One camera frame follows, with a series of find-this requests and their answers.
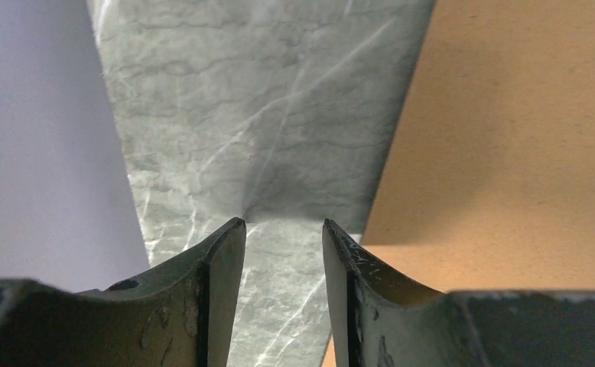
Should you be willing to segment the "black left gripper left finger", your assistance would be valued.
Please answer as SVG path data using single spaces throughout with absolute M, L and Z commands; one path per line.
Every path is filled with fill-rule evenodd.
M 233 218 L 104 291 L 0 279 L 0 366 L 225 366 L 245 241 Z

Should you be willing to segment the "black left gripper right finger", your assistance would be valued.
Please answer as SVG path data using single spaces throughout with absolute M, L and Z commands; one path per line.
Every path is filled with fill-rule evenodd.
M 322 231 L 339 366 L 595 366 L 595 291 L 451 291 Z

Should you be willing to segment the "brown backing board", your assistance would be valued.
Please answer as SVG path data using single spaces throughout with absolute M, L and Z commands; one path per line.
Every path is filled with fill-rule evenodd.
M 439 1 L 361 246 L 437 291 L 595 291 L 595 1 Z

